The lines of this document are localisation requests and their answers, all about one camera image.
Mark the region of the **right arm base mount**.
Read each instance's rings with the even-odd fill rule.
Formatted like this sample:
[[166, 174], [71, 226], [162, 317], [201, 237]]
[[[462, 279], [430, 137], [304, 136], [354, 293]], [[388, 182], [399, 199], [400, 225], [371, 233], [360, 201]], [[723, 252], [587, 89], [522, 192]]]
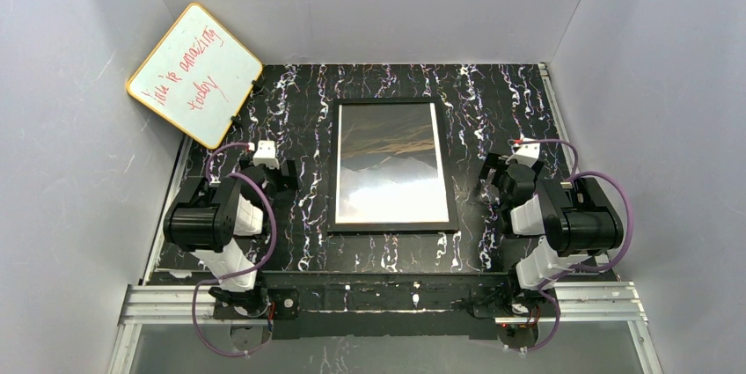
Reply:
[[463, 303], [477, 319], [516, 317], [520, 322], [533, 322], [556, 315], [548, 297], [535, 290], [512, 290], [506, 285], [471, 289]]

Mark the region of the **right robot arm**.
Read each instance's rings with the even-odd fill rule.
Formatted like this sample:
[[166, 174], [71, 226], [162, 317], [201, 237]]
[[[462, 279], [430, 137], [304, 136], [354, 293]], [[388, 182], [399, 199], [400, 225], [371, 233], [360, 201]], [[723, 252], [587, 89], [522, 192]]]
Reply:
[[537, 238], [528, 256], [510, 270], [511, 287], [520, 291], [550, 289], [563, 275], [585, 267], [592, 256], [625, 248], [621, 217], [590, 172], [568, 181], [542, 180], [536, 158], [489, 153], [480, 184], [495, 188], [497, 231], [507, 238]]

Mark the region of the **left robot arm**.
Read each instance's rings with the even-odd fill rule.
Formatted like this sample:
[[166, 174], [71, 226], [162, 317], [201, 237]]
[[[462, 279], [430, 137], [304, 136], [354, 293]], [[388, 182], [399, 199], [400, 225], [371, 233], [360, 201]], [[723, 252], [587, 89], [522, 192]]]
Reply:
[[[166, 211], [165, 240], [201, 260], [221, 290], [253, 290], [259, 269], [274, 253], [278, 222], [273, 200], [279, 193], [299, 188], [296, 162], [277, 168], [250, 163], [215, 185], [205, 177], [189, 177]], [[238, 237], [267, 233], [269, 248], [253, 263], [240, 248]]]

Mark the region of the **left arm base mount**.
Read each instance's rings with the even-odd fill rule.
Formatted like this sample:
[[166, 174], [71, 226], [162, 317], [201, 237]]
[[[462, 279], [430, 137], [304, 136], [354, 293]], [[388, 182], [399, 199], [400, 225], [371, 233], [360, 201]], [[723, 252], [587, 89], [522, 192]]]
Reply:
[[215, 300], [215, 319], [296, 319], [299, 314], [299, 295], [293, 289], [255, 288], [245, 292], [231, 292], [211, 287]]

